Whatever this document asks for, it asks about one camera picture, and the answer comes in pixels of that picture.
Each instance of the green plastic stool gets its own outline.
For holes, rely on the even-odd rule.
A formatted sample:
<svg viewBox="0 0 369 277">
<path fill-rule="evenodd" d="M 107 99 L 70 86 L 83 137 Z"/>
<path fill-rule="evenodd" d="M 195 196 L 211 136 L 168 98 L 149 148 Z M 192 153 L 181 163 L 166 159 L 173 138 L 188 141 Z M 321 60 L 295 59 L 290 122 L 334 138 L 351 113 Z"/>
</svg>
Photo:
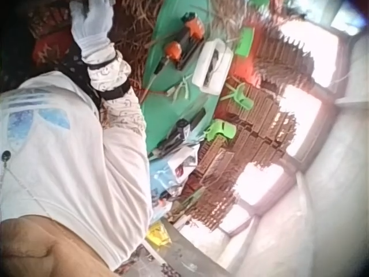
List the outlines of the green plastic stool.
<svg viewBox="0 0 369 277">
<path fill-rule="evenodd" d="M 222 119 L 214 119 L 207 130 L 204 132 L 207 141 L 215 139 L 217 134 L 221 134 L 228 139 L 236 136 L 237 127 Z"/>
<path fill-rule="evenodd" d="M 243 94 L 245 83 L 239 84 L 236 88 L 225 83 L 225 86 L 231 90 L 231 93 L 220 98 L 220 101 L 233 98 L 233 100 L 247 111 L 254 107 L 254 101 Z"/>
</svg>

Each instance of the white container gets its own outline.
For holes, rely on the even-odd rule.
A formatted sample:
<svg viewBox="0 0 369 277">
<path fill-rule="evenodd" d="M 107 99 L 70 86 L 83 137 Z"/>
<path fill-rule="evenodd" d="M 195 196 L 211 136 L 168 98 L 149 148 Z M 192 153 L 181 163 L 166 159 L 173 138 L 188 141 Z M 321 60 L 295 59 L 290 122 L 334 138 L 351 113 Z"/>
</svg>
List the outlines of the white container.
<svg viewBox="0 0 369 277">
<path fill-rule="evenodd" d="M 213 69 L 215 71 L 210 75 L 208 84 L 205 85 L 206 74 L 208 73 L 215 50 L 219 52 L 219 57 Z M 233 55 L 233 51 L 221 39 L 206 42 L 198 58 L 192 83 L 197 85 L 204 93 L 219 95 L 231 67 Z"/>
</svg>

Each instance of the green table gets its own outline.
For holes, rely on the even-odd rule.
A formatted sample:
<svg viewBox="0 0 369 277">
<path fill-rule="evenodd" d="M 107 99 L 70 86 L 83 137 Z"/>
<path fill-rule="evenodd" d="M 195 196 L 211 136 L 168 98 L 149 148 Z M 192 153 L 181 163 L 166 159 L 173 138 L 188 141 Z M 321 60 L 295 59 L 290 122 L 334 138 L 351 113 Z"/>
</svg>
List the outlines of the green table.
<svg viewBox="0 0 369 277">
<path fill-rule="evenodd" d="M 208 1 L 199 0 L 166 0 L 160 10 L 157 18 L 157 23 L 153 33 L 153 39 L 164 38 L 172 33 L 178 31 L 183 23 L 180 18 L 186 12 L 196 12 L 199 18 L 204 22 L 208 22 L 208 13 L 192 5 L 208 9 Z M 150 77 L 163 55 L 163 48 L 168 43 L 168 40 L 160 40 L 157 44 L 151 47 L 146 62 L 144 73 L 144 85 L 150 80 Z M 191 74 L 196 65 L 196 58 L 188 64 L 184 72 L 179 72 L 174 69 L 173 65 L 168 65 L 157 76 L 150 90 L 162 91 L 169 88 L 171 85 L 178 83 L 183 75 Z M 172 102 L 171 99 L 165 96 L 149 94 L 142 105 L 142 110 L 147 123 L 147 150 L 150 152 L 173 128 L 176 121 L 185 114 L 185 111 L 199 99 L 200 94 L 203 94 L 198 87 L 193 85 L 189 80 L 190 99 L 186 100 L 181 97 Z M 193 135 L 201 134 L 210 124 L 213 113 L 216 108 L 218 96 L 210 95 L 205 103 L 206 116 L 200 122 Z"/>
</svg>

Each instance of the white shirt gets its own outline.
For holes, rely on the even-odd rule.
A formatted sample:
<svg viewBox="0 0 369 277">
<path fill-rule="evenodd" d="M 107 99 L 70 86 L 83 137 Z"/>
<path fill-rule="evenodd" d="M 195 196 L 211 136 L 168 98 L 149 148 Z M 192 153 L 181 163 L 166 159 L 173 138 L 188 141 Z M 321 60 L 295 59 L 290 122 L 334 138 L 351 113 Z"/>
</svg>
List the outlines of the white shirt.
<svg viewBox="0 0 369 277">
<path fill-rule="evenodd" d="M 107 101 L 103 129 L 91 99 L 52 72 L 0 96 L 1 221 L 51 217 L 80 236 L 111 270 L 146 235 L 152 216 L 145 124 L 131 90 Z"/>
</svg>

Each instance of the hand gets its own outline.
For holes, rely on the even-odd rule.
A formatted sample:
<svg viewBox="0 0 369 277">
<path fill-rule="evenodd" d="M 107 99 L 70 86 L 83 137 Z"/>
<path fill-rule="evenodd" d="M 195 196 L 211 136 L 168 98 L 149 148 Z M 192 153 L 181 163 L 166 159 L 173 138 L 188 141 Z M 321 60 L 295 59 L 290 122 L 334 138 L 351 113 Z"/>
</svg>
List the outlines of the hand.
<svg viewBox="0 0 369 277">
<path fill-rule="evenodd" d="M 112 27 L 113 13 L 109 0 L 88 0 L 87 14 L 81 2 L 71 1 L 71 33 L 82 51 L 82 58 L 110 45 L 108 32 Z"/>
</svg>

